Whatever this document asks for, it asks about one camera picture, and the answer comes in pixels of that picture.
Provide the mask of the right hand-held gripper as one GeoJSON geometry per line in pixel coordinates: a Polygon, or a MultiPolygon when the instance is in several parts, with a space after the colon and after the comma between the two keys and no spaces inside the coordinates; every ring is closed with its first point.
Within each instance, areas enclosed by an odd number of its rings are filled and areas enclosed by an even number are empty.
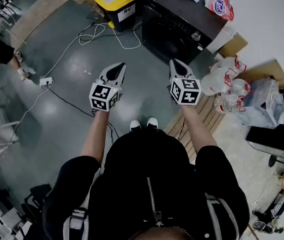
{"type": "Polygon", "coordinates": [[[171,59],[170,68],[170,94],[178,105],[198,104],[202,93],[200,80],[195,78],[192,69],[178,59],[171,59]]]}

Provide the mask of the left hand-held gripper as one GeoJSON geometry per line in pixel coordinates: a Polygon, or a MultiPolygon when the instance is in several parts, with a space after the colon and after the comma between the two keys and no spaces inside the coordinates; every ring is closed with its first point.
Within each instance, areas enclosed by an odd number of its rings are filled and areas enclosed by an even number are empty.
{"type": "Polygon", "coordinates": [[[120,99],[122,83],[126,72],[124,62],[112,64],[102,70],[92,84],[89,100],[93,109],[109,112],[120,99]]]}

